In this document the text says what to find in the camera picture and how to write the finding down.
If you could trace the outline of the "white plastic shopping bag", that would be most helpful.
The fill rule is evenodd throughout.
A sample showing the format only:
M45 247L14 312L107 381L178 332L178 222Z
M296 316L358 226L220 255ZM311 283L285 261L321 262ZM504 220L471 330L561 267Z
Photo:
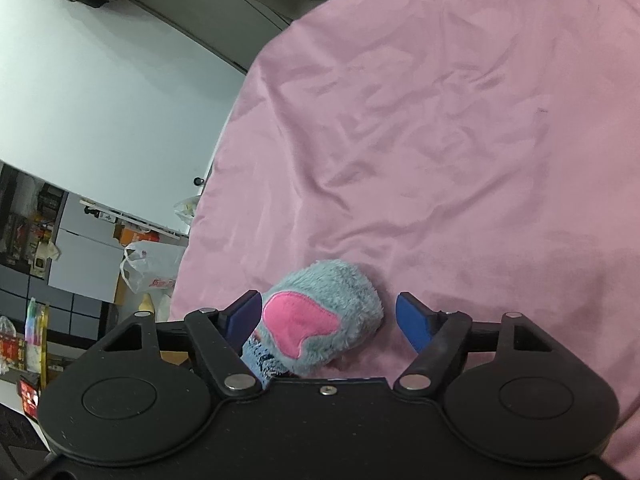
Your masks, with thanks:
M120 277L135 294L175 286L186 248L179 245L139 240L124 249Z

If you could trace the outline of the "pink bed sheet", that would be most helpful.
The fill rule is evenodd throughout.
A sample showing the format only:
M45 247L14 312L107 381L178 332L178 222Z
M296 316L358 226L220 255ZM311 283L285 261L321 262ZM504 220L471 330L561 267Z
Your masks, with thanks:
M170 315L324 259L527 315L615 390L639 474L639 0L330 0L248 71Z

